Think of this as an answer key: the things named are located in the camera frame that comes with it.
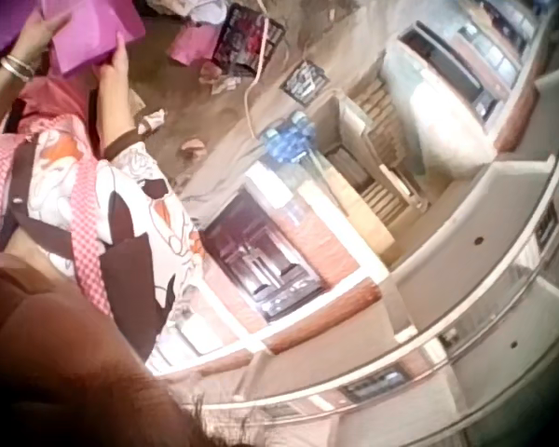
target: bangle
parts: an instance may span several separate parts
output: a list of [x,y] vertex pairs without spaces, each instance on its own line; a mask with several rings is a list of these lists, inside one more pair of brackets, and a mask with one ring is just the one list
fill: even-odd
[[2,58],[0,60],[0,65],[2,65],[6,70],[11,72],[13,75],[15,75],[22,82],[27,83],[27,82],[31,81],[30,76],[28,76],[24,73],[21,73],[19,70],[17,70],[15,67],[13,67],[12,64],[8,61],[8,59]]
[[30,73],[30,76],[35,75],[35,70],[28,63],[23,62],[20,59],[15,58],[12,54],[7,55],[7,59],[11,62],[14,62],[15,65],[19,65],[22,68],[24,68],[25,70],[27,70]]

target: wooden door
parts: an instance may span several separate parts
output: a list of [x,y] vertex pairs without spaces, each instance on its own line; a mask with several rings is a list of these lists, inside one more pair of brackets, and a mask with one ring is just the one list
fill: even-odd
[[203,243],[268,321],[292,312],[322,289],[319,277],[244,191],[207,228]]

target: pink checkered scarf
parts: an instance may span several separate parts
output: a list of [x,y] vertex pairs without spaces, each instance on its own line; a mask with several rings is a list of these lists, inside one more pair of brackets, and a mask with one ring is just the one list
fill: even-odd
[[[76,278],[85,296],[105,315],[112,310],[105,292],[97,236],[97,195],[95,192],[97,160],[89,150],[85,128],[76,116],[63,115],[53,120],[40,119],[30,129],[31,135],[46,129],[56,129],[75,135],[79,149],[84,154],[78,162],[75,186],[71,194],[71,238]],[[7,175],[12,166],[15,150],[31,137],[23,135],[0,135],[0,223]]]

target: pink bag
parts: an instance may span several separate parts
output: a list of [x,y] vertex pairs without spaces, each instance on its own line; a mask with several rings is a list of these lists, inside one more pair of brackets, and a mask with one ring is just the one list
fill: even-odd
[[41,0],[44,17],[71,11],[71,21],[54,37],[52,67],[70,75],[90,63],[99,63],[116,49],[116,33],[127,42],[145,35],[132,0]]
[[208,23],[185,26],[172,42],[168,54],[184,65],[196,61],[210,61],[221,31],[221,26]]

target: purple folder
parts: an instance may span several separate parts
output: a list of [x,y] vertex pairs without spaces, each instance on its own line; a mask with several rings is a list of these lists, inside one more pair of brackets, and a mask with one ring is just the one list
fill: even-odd
[[37,0],[0,0],[0,53],[19,35]]
[[145,35],[132,0],[41,0],[46,18],[72,12],[71,21],[54,37],[52,68],[71,75],[90,63],[105,61],[116,49],[116,33],[132,42]]

